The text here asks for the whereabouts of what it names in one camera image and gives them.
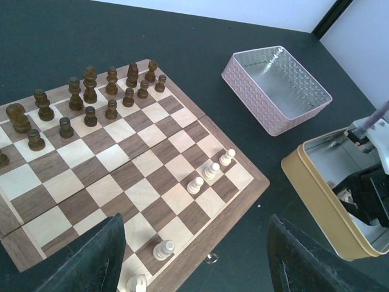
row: white pawn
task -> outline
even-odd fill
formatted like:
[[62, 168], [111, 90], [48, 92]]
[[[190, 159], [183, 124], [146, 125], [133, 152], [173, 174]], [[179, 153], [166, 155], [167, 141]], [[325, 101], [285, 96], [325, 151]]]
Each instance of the white pawn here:
[[220, 165], [213, 163], [210, 167], [204, 169], [202, 175], [207, 181], [211, 181], [215, 178], [216, 173], [220, 170]]
[[146, 292], [147, 280], [146, 275], [139, 274], [128, 280], [126, 289], [128, 292]]
[[228, 166], [231, 163], [231, 159], [235, 157], [235, 150], [229, 149], [225, 154], [220, 156], [219, 162], [223, 166]]
[[190, 193], [191, 195], [197, 194], [200, 191], [200, 188], [203, 184], [204, 184], [204, 180], [200, 176], [198, 176], [193, 181], [188, 183], [187, 185], [188, 193]]
[[174, 251], [174, 242], [171, 240], [164, 240], [163, 242], [156, 245], [153, 250], [153, 256], [156, 260], [166, 260]]

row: dark tabletop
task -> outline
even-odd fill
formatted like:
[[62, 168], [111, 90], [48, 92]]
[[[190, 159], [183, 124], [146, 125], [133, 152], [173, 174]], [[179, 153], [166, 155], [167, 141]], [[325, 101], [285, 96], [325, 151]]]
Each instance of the dark tabletop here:
[[[333, 101], [313, 119], [271, 137], [221, 72], [234, 52], [276, 45], [284, 46]], [[92, 1], [0, 1], [2, 104], [31, 96], [36, 88], [65, 85], [71, 76], [82, 78], [89, 64], [102, 73], [146, 58], [156, 60], [270, 180], [215, 249], [219, 262], [202, 264], [180, 291], [272, 291], [266, 255], [270, 214], [287, 218], [330, 248], [282, 172], [281, 159], [302, 142], [371, 114], [373, 106], [309, 33]], [[5, 258], [4, 250], [0, 255]], [[386, 256], [351, 265], [389, 287]]]

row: rook chess piece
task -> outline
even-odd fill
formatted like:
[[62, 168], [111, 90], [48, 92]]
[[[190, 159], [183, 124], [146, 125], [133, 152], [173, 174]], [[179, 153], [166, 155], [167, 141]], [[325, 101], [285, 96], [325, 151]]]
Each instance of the rook chess piece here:
[[72, 94], [69, 101], [69, 108], [72, 111], [81, 111], [84, 107], [84, 102], [80, 97], [80, 81], [77, 77], [71, 77], [69, 79], [69, 89], [68, 91]]
[[157, 69], [158, 67], [158, 64], [157, 62], [151, 60], [150, 62], [148, 62], [148, 71], [145, 75], [145, 80], [152, 83], [154, 81], [156, 81], [156, 73], [155, 73], [155, 70]]
[[216, 173], [220, 170], [220, 165], [217, 163], [213, 163], [210, 167], [207, 167], [202, 175], [207, 181], [211, 181], [215, 178]]
[[32, 151], [40, 151], [46, 146], [44, 140], [41, 138], [41, 135], [36, 129], [29, 130], [27, 132], [27, 138], [29, 139], [29, 147]]
[[50, 100], [42, 89], [34, 92], [35, 105], [39, 108], [39, 118], [45, 122], [54, 119], [54, 111], [50, 108]]
[[140, 82], [140, 88], [138, 89], [138, 93], [137, 93], [140, 99], [146, 99], [148, 97], [147, 88], [148, 88], [148, 82], [146, 80], [142, 80]]
[[9, 165], [10, 159], [0, 150], [0, 169]]
[[127, 88], [124, 93], [123, 105], [126, 108], [130, 108], [134, 105], [134, 90], [131, 87]]
[[219, 162], [223, 166], [228, 166], [231, 163], [231, 159], [235, 157], [235, 150], [229, 149], [225, 154], [220, 156]]
[[108, 108], [105, 111], [105, 117], [109, 120], [114, 120], [117, 118], [117, 104], [116, 100], [110, 99], [108, 100]]
[[62, 117], [60, 119], [60, 136], [64, 139], [73, 137], [74, 130], [71, 126], [71, 120], [68, 117]]
[[126, 284], [126, 291], [129, 292], [146, 292], [147, 279], [146, 275], [138, 274], [131, 277]]
[[204, 180], [200, 176], [198, 176], [193, 181], [188, 183], [187, 185], [188, 193], [190, 193], [191, 195], [197, 194], [200, 191], [200, 188], [203, 184], [204, 184]]
[[94, 127], [97, 125], [96, 110], [93, 106], [87, 106], [85, 108], [84, 123], [88, 127]]
[[165, 91], [165, 82], [166, 82], [166, 76], [163, 74], [158, 77], [158, 82], [156, 83], [154, 89], [156, 92], [162, 93]]
[[108, 84], [105, 86], [105, 92], [110, 96], [114, 96], [117, 94], [117, 71], [115, 67], [110, 67], [108, 70], [107, 76]]
[[5, 112], [17, 133], [24, 134], [31, 129], [29, 118], [24, 114], [26, 110], [20, 103], [10, 104], [5, 109]]
[[136, 63], [131, 63], [128, 66], [126, 85], [131, 88], [135, 88], [138, 84], [139, 70]]
[[84, 71], [84, 101], [86, 103], [95, 103], [97, 101], [97, 94], [95, 91], [96, 83], [96, 69], [93, 66], [88, 66]]
[[173, 251], [174, 242], [171, 240], [164, 240], [153, 249], [153, 256], [156, 260], [163, 261], [172, 255]]

